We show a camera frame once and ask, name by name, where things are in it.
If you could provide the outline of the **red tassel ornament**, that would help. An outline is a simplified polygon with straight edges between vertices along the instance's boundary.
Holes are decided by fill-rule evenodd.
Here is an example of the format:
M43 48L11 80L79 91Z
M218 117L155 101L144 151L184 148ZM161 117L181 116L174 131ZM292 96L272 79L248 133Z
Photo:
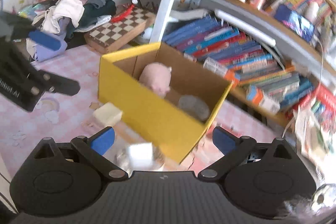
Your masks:
M117 23L122 21L124 18L126 18L128 15L131 14L135 6L138 5L138 0L131 0L131 4L126 8L125 11L121 12L120 14L114 16L110 22L111 23Z

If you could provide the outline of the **white wooden bookshelf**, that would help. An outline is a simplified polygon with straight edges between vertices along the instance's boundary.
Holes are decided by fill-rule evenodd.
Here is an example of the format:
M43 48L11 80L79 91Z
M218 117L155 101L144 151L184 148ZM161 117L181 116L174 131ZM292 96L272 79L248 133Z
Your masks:
M174 5L175 0L160 1L150 42L162 40ZM213 11L221 10L235 26L253 28L275 39L278 53L291 59L295 67L314 83L322 83L335 93L335 69L323 55L275 19L238 0L198 0L198 5Z

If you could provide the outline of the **orange white book box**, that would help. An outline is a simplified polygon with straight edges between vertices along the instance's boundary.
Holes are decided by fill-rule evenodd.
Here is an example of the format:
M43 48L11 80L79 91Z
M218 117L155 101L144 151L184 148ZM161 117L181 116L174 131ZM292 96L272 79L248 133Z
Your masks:
M240 76L238 74L212 58L206 58L203 63L203 67L228 81L232 81L234 83L239 83L240 81Z

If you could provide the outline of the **pile of clothes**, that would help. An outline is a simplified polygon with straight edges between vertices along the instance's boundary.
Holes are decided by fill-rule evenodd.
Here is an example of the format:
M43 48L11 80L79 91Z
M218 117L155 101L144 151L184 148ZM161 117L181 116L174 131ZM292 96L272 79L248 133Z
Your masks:
M38 62L63 54L74 32L87 32L115 14L116 4L112 0L37 0L18 12L46 35L26 38L26 50L30 58Z

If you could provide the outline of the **pink cartoon table mat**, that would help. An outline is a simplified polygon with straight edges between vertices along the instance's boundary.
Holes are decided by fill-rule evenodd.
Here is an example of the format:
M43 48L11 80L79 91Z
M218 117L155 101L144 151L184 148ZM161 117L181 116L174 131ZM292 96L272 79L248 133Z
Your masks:
M73 97L46 93L31 113L1 96L1 157L10 177L15 175L43 137L68 143L76 136L91 136L96 132L92 131L89 119L100 104L97 99L99 62L98 53L88 46L80 46L53 59L34 63L36 69L77 80L81 89ZM217 125L232 130L236 136L248 135L260 143L271 143L278 136L278 133L228 102L228 99L215 121ZM199 154L193 151L183 161L182 170L198 173L221 156L212 143L204 141L201 139Z

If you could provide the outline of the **stack of papers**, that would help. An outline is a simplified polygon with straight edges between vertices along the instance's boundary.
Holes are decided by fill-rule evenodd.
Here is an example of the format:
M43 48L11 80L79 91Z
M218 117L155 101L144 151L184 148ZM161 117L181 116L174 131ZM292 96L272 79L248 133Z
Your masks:
M335 95L320 84L294 110L298 150L324 176L335 176Z

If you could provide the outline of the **pink plush pig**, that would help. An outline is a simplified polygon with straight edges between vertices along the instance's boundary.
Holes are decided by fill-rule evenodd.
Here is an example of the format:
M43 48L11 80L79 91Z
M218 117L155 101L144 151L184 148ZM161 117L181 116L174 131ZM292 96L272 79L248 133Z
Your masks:
M170 91L172 68L162 63L150 63L142 71L139 82L152 92L165 98Z

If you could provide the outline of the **white power adapter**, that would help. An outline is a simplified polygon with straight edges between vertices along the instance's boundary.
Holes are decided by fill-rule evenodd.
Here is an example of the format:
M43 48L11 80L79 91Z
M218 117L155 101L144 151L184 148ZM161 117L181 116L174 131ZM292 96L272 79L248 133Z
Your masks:
M115 161L121 169L132 173L135 170L159 170L164 165L165 158L153 143L137 143L118 151Z

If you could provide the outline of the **yellow cardboard box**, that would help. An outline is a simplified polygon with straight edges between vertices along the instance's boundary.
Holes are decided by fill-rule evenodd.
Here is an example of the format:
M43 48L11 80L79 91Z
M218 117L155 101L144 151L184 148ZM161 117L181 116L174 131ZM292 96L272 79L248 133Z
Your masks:
M143 69L158 62L171 67L170 92L159 97L139 83ZM98 100L122 110L122 120L145 140L154 143L175 162L182 162L211 127L232 82L185 58L165 43L151 43L102 55ZM209 107L204 122L178 107L181 96L191 95Z

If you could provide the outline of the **white curved foam block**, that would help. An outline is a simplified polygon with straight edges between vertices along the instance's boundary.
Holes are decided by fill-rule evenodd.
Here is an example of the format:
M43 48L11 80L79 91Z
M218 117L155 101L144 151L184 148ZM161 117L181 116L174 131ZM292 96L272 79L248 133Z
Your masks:
M93 117L104 127L113 127L122 119L123 111L108 102L93 112Z

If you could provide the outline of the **wooden chessboard box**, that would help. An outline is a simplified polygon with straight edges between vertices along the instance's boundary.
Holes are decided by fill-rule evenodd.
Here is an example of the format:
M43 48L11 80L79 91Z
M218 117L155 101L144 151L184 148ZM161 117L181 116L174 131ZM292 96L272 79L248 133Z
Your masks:
M86 43L101 54L119 50L155 22L156 15L135 7L118 22L109 21L84 35Z

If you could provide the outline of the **clear tape roll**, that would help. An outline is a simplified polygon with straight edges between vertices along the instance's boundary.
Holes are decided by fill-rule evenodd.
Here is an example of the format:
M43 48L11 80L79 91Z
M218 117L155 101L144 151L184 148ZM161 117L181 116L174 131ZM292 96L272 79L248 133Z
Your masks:
M192 95L183 95L178 101L178 107L195 119L204 122L210 116L208 105L200 98Z

